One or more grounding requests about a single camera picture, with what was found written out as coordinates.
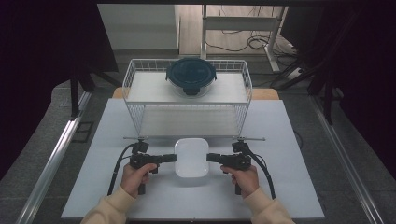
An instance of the floor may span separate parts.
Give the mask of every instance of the floor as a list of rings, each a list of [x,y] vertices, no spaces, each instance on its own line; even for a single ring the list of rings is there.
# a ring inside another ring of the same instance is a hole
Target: floor
[[[280,48],[292,50],[287,44]],[[109,75],[123,81],[128,62],[133,58],[181,58],[197,53],[174,54],[168,51],[115,51],[119,73]],[[267,59],[259,54],[210,53],[210,59],[246,60],[252,77],[253,86],[268,88],[279,75],[272,74]],[[282,59],[281,69],[287,68],[292,58]],[[60,168],[39,207],[33,223],[79,223],[79,220],[59,219],[68,195],[84,162],[85,155],[93,138],[106,105],[115,87],[92,75],[96,89],[90,99],[81,122],[91,125],[92,132],[84,133],[79,129],[74,141],[68,147]],[[300,82],[286,90],[279,91],[279,97],[287,109],[291,126],[308,172],[317,191],[319,202],[325,214],[319,220],[295,220],[296,223],[370,223],[364,213],[356,191],[351,187],[345,170],[334,152],[329,137],[318,119],[311,97],[306,92],[310,79]],[[65,82],[53,90],[52,103],[48,112],[37,127],[34,135],[22,154],[15,161],[7,175],[0,182],[0,223],[15,223],[32,192],[37,179],[50,158],[64,126],[70,119],[69,84]],[[396,181],[391,177],[379,158],[362,139],[339,107],[332,103],[332,121],[340,141],[352,160],[354,168],[369,190],[384,223],[396,223]]]

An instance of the sleeve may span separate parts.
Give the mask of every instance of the sleeve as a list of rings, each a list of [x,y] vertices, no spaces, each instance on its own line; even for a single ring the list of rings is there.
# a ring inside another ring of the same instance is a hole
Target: sleeve
[[[253,224],[294,223],[280,201],[270,199],[261,188],[247,196],[244,201],[253,214],[251,218]]]
[[[103,197],[82,219],[81,224],[123,224],[126,221],[125,214],[134,201],[134,197],[119,187],[110,196]]]

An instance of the white table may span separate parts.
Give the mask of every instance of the white table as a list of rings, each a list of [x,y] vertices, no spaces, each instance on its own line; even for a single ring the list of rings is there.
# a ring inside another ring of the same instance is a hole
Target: white table
[[[110,99],[99,123],[86,160],[62,214],[63,218],[84,217],[106,195],[116,160],[136,136],[132,119],[121,99]],[[273,178],[276,197],[293,218],[324,217],[318,197],[306,170],[282,101],[252,101],[242,136],[265,137],[247,141],[250,149],[265,158]],[[149,154],[174,152],[178,139],[149,139]],[[233,139],[206,139],[209,152],[232,154]],[[122,170],[116,180],[120,184]],[[269,194],[263,172],[260,183]],[[231,178],[219,164],[210,163],[205,177],[181,178],[173,163],[163,163],[159,173],[150,176],[146,194],[138,197],[128,217],[141,220],[238,220],[249,219],[250,211],[234,194]]]

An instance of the container lid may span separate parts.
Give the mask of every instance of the container lid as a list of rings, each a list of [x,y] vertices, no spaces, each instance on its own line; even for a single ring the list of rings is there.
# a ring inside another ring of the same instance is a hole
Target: container lid
[[[198,58],[180,59],[167,68],[166,79],[168,78],[187,95],[196,95],[202,87],[216,79],[216,68]]]

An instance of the white wall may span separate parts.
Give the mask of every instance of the white wall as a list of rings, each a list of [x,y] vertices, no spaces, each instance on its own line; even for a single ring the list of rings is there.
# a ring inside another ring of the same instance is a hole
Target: white wall
[[[98,4],[113,49],[178,49],[173,5]]]

